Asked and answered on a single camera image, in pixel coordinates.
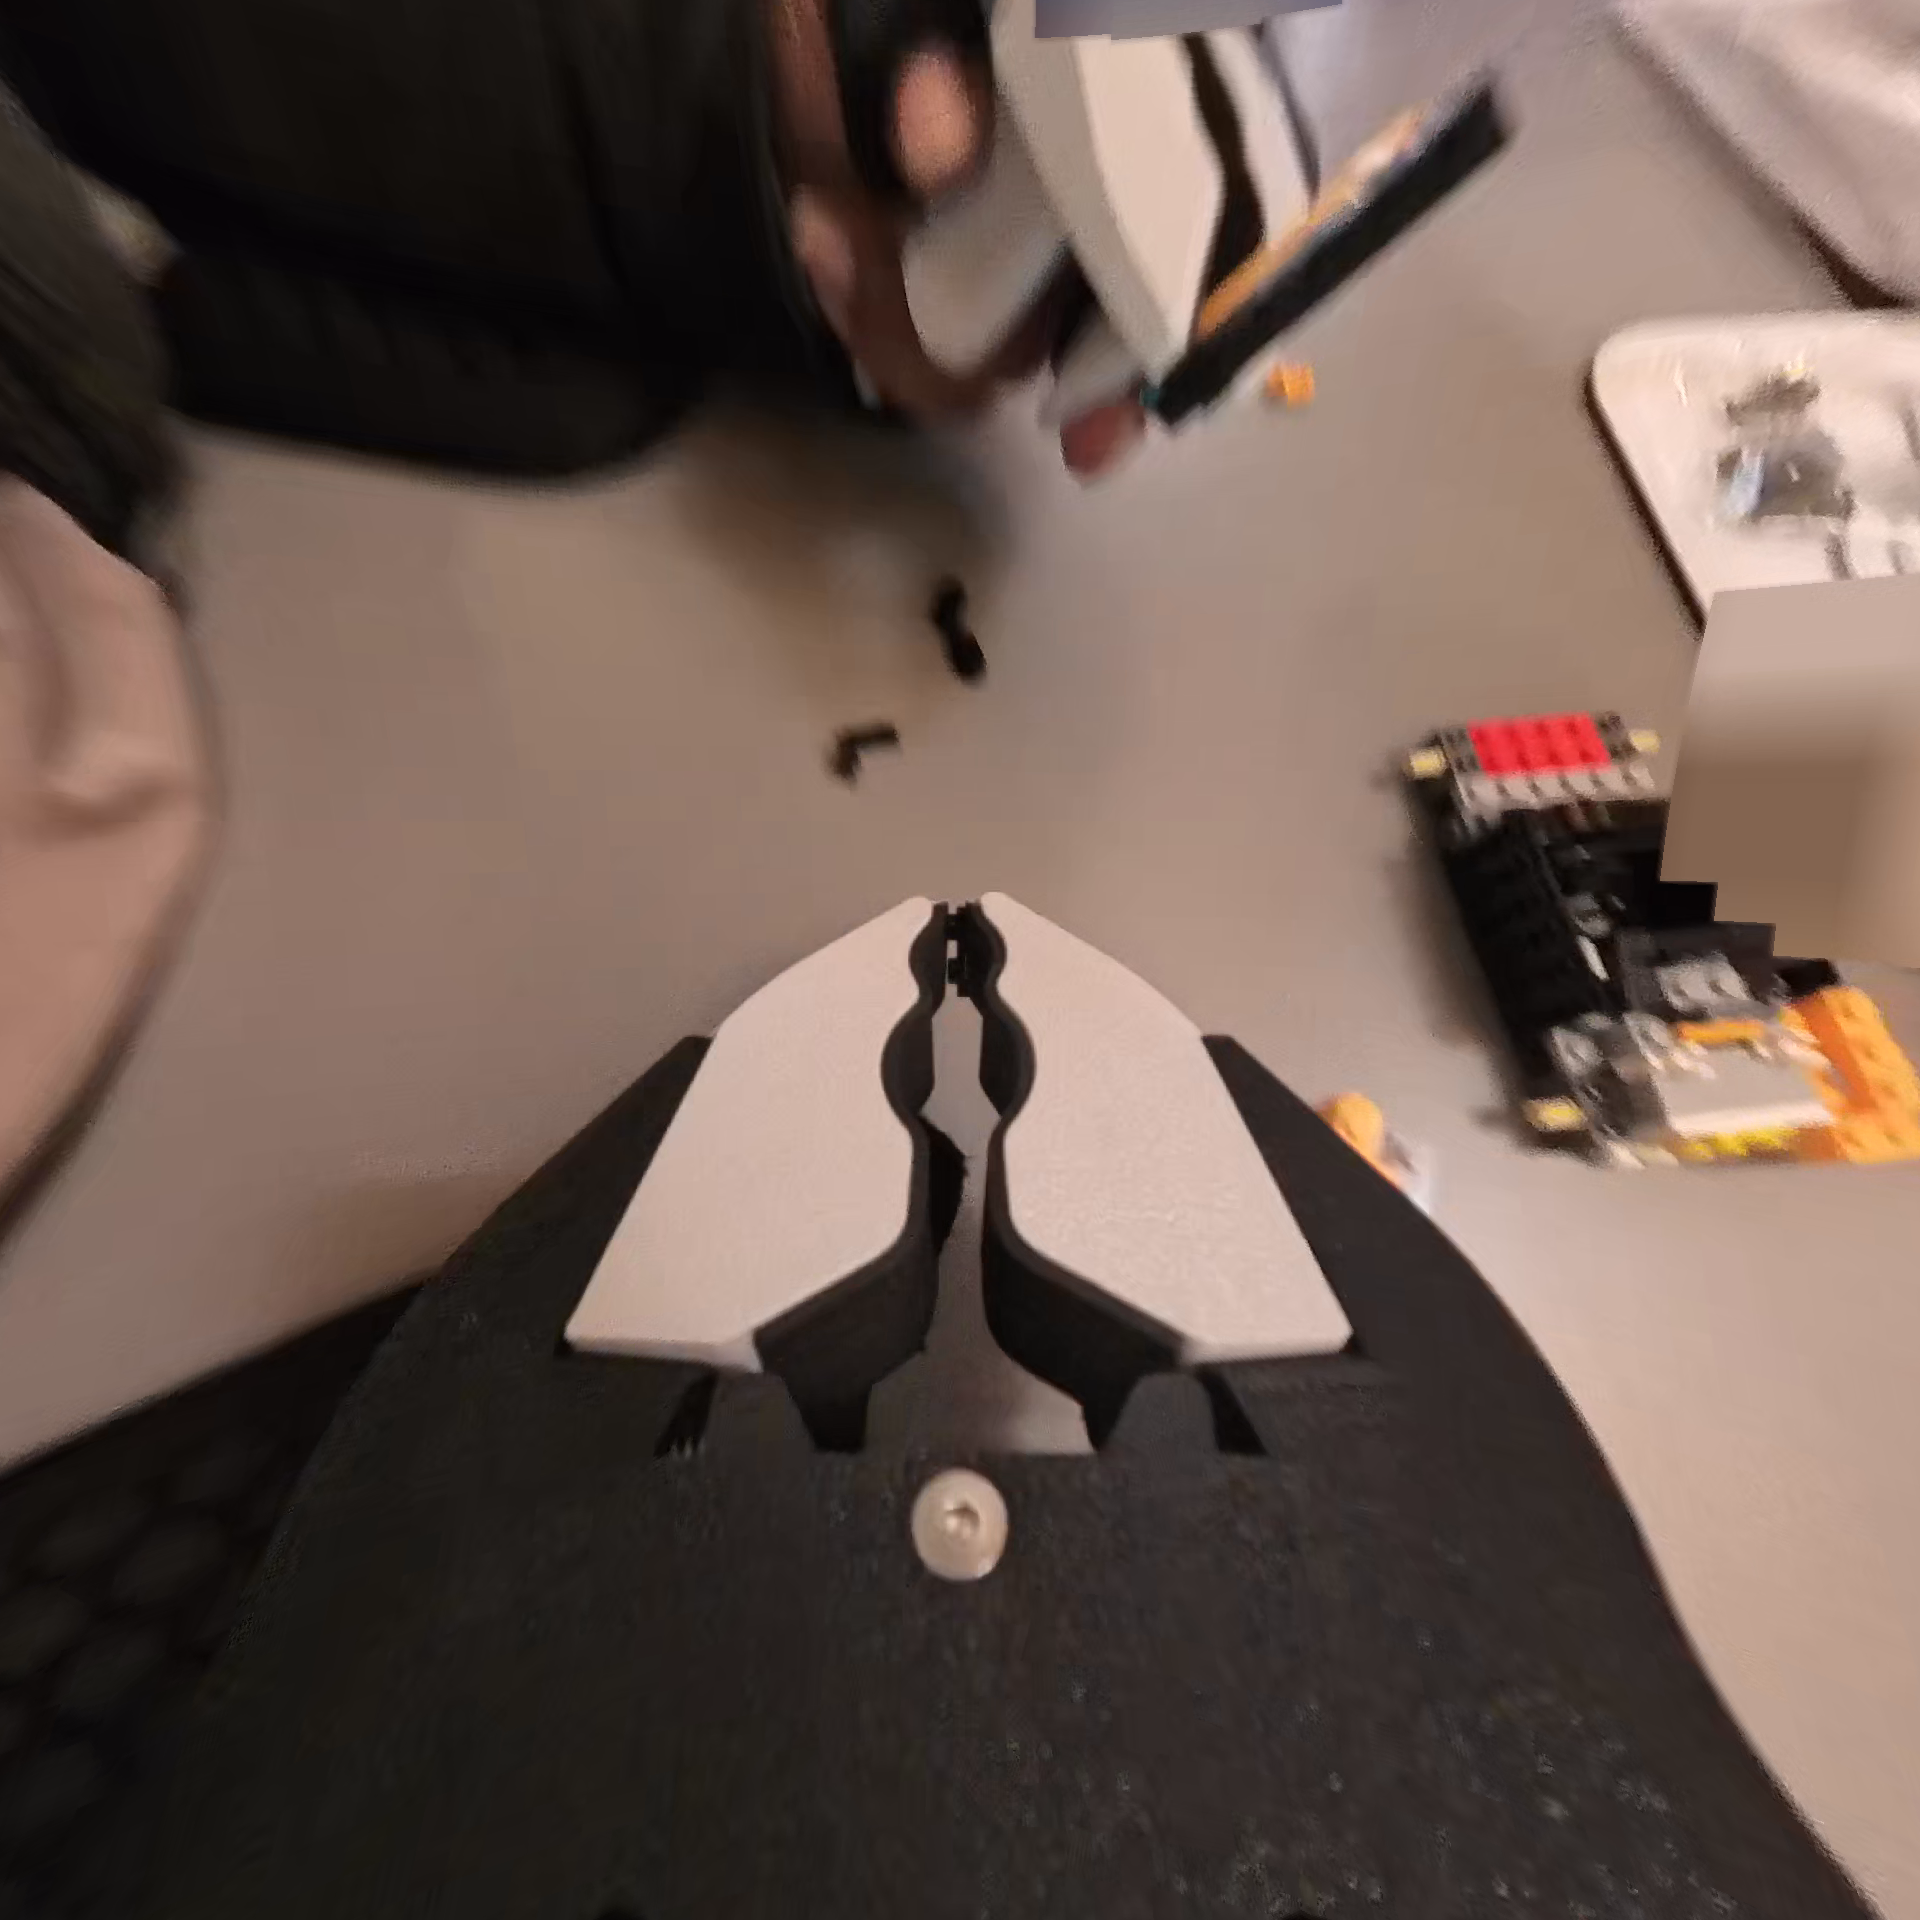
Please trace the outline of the person's left hand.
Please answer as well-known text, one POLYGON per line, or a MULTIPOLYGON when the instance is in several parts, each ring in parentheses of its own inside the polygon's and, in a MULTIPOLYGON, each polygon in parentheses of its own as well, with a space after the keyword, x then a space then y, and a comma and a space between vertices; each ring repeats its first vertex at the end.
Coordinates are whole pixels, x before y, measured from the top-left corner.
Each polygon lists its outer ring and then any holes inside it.
POLYGON ((1008 344, 977 372, 950 374, 928 358, 911 319, 902 247, 918 204, 939 200, 983 165, 990 88, 958 53, 929 44, 895 79, 895 167, 910 206, 862 183, 843 119, 836 54, 821 5, 772 5, 780 163, 788 241, 807 294, 846 352, 854 381, 895 415, 956 422, 987 411, 1025 379, 1023 349, 1008 344))

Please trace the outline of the clear bag of parts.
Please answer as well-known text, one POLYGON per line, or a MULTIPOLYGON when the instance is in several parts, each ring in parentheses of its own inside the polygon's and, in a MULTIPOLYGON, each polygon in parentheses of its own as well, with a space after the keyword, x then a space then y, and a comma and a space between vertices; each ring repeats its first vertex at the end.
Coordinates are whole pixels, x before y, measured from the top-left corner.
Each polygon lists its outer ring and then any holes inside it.
POLYGON ((1809 365, 1776 367, 1720 406, 1713 519, 1748 547, 1795 549, 1824 581, 1918 571, 1916 388, 1831 400, 1809 365))

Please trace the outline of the white book stand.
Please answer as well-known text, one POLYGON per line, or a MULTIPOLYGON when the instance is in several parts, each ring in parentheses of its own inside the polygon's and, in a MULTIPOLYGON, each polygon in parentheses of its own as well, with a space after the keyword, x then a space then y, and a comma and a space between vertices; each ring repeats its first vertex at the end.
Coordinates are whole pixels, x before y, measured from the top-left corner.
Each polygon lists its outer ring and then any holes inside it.
POLYGON ((1625 327, 1595 349, 1588 403, 1599 439, 1695 620, 1727 592, 1870 582, 1814 577, 1795 549, 1748 547, 1713 519, 1724 403, 1757 377, 1800 363, 1831 400, 1878 385, 1916 388, 1918 413, 1911 308, 1657 319, 1625 327))

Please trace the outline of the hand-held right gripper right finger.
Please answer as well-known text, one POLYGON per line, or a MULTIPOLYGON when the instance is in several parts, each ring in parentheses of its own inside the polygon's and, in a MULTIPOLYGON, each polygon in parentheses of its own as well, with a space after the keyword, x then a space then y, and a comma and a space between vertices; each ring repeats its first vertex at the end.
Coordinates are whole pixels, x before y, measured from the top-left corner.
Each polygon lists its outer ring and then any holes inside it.
POLYGON ((998 1137, 1019 1246, 1140 1315, 1182 1363, 1347 1349, 1351 1320, 1197 1023, 1008 894, 977 910, 1023 1067, 998 1137))

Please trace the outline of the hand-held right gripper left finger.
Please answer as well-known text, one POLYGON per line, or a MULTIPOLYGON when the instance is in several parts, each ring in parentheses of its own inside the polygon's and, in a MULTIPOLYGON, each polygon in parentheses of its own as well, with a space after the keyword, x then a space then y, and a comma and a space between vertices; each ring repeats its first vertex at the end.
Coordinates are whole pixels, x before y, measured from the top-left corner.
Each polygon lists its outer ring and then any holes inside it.
POLYGON ((905 1246, 947 905, 910 896, 716 1025, 581 1301, 573 1353, 769 1373, 775 1331, 905 1246))

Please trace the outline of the long black orange brick strip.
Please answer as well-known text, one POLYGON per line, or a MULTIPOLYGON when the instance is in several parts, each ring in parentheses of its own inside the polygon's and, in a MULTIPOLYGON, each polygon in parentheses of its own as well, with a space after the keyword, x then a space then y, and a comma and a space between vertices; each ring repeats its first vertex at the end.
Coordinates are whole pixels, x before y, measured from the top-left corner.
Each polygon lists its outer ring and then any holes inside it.
POLYGON ((1400 112, 1299 220, 1207 292, 1185 349, 1142 383, 1142 408, 1164 427, 1182 427, 1221 404, 1254 360, 1473 181, 1505 141, 1491 72, 1400 112))

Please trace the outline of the orange grey brick assembly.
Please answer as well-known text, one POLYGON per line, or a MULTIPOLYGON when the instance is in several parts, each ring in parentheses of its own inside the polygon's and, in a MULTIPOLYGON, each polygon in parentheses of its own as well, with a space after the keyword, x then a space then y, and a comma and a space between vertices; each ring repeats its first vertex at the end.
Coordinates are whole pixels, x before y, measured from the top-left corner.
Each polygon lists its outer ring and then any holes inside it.
POLYGON ((1365 1093, 1343 1091, 1321 1099, 1313 1108, 1367 1166, 1381 1172, 1419 1211, 1432 1211, 1431 1157, 1406 1141, 1384 1110, 1365 1093))

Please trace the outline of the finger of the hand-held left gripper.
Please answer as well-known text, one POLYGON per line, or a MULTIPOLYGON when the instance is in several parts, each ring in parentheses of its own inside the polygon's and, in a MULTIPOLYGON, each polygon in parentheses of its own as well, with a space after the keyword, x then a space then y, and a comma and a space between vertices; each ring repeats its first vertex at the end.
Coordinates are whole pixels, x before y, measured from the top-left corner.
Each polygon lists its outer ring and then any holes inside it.
POLYGON ((1213 141, 1224 207, 1259 227, 1292 227, 1317 197, 1321 160, 1276 28, 1200 33, 1200 113, 1213 141))
POLYGON ((1099 311, 1161 377, 1188 344, 1222 200, 1183 38, 992 32, 992 68, 1099 311))

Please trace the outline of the black brick car chassis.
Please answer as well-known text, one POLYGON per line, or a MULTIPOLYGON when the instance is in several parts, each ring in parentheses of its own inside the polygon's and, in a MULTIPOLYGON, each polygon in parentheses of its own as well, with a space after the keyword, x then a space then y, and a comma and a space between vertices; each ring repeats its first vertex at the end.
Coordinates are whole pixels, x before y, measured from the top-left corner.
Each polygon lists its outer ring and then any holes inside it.
POLYGON ((1657 750, 1613 711, 1544 711, 1404 759, 1527 1128, 1619 1167, 1916 1163, 1880 1007, 1662 872, 1657 750))

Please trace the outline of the pink sweatshirt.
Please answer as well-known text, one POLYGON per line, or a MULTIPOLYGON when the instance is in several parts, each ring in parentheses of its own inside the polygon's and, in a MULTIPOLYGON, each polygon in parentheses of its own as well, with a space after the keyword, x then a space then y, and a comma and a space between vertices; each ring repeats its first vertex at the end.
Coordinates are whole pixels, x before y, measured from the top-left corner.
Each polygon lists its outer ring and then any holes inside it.
POLYGON ((219 815, 181 620, 57 502, 3 492, 4 1235, 104 1095, 219 815))

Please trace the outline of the grey desk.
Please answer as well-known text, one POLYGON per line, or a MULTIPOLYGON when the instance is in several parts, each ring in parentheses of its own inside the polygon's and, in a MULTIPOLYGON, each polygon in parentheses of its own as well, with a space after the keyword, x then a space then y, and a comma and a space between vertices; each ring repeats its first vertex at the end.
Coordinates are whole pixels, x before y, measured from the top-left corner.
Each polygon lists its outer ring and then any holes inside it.
POLYGON ((928 444, 708 415, 557 492, 195 433, 223 830, 4 1246, 4 1460, 423 1275, 764 977, 996 889, 1431 1157, 1747 1733, 1916 1916, 1916 1166, 1528 1151, 1393 781, 1461 717, 1675 743, 1693 624, 1588 363, 1844 294, 1598 5, 1347 5, 1286 64, 1329 157, 1478 64, 1516 145, 1308 328, 1313 404, 1099 486, 1029 400, 928 444), (901 750, 840 783, 868 721, 901 750))

